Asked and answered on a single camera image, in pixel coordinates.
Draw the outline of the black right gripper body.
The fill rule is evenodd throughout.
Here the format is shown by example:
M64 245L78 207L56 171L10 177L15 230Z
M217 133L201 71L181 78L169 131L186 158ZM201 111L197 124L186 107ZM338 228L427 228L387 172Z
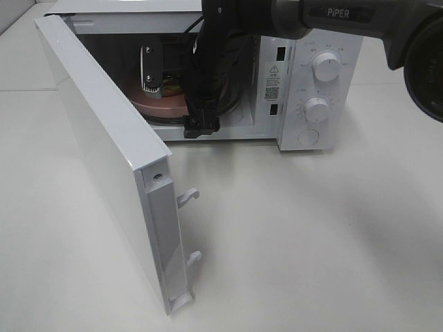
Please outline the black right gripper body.
M251 35L273 35L275 1L202 1L197 34L186 29L168 46L165 71L189 111L216 111L230 70Z

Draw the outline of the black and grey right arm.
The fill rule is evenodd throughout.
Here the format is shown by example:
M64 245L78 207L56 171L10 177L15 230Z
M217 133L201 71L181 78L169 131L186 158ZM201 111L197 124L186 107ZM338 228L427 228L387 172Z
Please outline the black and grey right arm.
M413 102L442 119L441 1L203 1L201 12L179 77L186 138L219 131L224 78L250 35L297 40L315 28L380 39Z

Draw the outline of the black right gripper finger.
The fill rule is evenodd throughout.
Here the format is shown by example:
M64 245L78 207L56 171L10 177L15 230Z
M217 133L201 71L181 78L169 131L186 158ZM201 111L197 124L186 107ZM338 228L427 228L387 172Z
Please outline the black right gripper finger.
M141 46L141 88L150 98L160 99L163 86L163 49L161 45Z
M188 115L183 117L183 137L195 139L220 130L217 108L210 104L188 104Z

